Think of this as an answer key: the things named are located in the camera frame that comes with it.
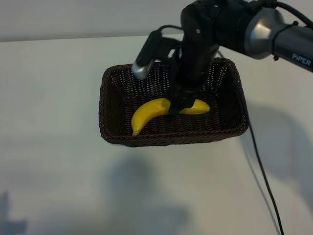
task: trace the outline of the banana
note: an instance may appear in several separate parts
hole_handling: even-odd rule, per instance
[[[165,98],[154,99],[141,105],[132,117],[133,136],[136,136],[144,126],[153,118],[168,114],[170,101]],[[180,114],[204,114],[210,110],[210,107],[203,101],[196,99],[191,108],[181,110]]]

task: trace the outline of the black cable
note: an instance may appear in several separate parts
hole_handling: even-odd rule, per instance
[[[292,13],[294,16],[299,18],[303,23],[305,23],[310,29],[313,30],[313,22],[308,17],[306,17],[305,15],[303,15],[301,12],[299,12],[296,9],[294,9],[293,7],[287,5],[287,4],[283,3],[283,2],[279,2],[279,1],[271,2],[271,5],[274,6],[274,7],[283,8],[286,11]]]
[[[165,28],[175,28],[175,29],[178,29],[178,30],[183,30],[182,27],[175,26],[175,25],[170,25],[170,24],[168,24],[168,25],[163,25],[163,26],[161,26],[158,30],[161,31],[161,30],[163,30],[163,29],[165,29]]]
[[[276,217],[277,217],[277,221],[278,221],[278,225],[279,225],[280,234],[284,235],[283,225],[282,225],[282,222],[280,220],[280,215],[279,215],[279,212],[278,212],[278,208],[277,208],[277,205],[276,205],[273,193],[272,193],[272,191],[270,189],[270,186],[269,186],[269,183],[268,183],[268,178],[266,177],[266,174],[265,174],[265,171],[264,171],[264,168],[263,168],[263,164],[262,164],[262,161],[261,161],[261,158],[260,158],[260,155],[259,155],[258,147],[256,145],[256,140],[255,140],[255,136],[254,136],[254,132],[253,132],[253,129],[252,129],[251,122],[249,121],[249,117],[248,117],[248,122],[249,122],[249,126],[250,126],[250,133],[251,133],[251,137],[252,137],[252,141],[253,141],[254,151],[255,151],[256,157],[257,157],[258,162],[259,162],[259,166],[260,166],[260,169],[261,169],[261,172],[262,172],[265,184],[266,184],[266,188],[268,189],[268,193],[270,195],[270,198],[272,200],[272,203],[273,203],[273,206],[274,206],[274,209],[275,209],[275,213],[276,213]]]

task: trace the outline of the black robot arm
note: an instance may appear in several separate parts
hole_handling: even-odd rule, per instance
[[[284,23],[276,7],[293,13],[307,26]],[[198,0],[181,13],[181,42],[163,38],[161,28],[152,32],[137,57],[133,72],[144,79],[156,59],[169,63],[171,101],[169,112],[191,107],[203,86],[219,46],[254,59],[274,55],[313,71],[313,23],[292,7],[275,0]],[[168,58],[170,50],[173,57]]]

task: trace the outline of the wicker basket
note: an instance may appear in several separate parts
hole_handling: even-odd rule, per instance
[[[99,127],[107,142],[131,147],[204,143],[239,136],[247,130],[246,101],[235,64],[216,58],[197,95],[210,106],[208,113],[160,116],[151,120],[138,136],[132,136],[134,112],[142,104],[164,97],[169,80],[165,63],[155,63],[145,80],[136,79],[131,67],[114,66],[103,75]]]

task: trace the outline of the white table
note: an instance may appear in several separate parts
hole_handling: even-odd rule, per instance
[[[132,63],[145,39],[0,43],[0,193],[11,205],[5,215],[2,194],[0,220],[26,219],[28,235],[276,235],[249,132],[144,148],[101,138],[102,74]],[[313,74],[222,52],[240,72],[285,234],[312,234]]]

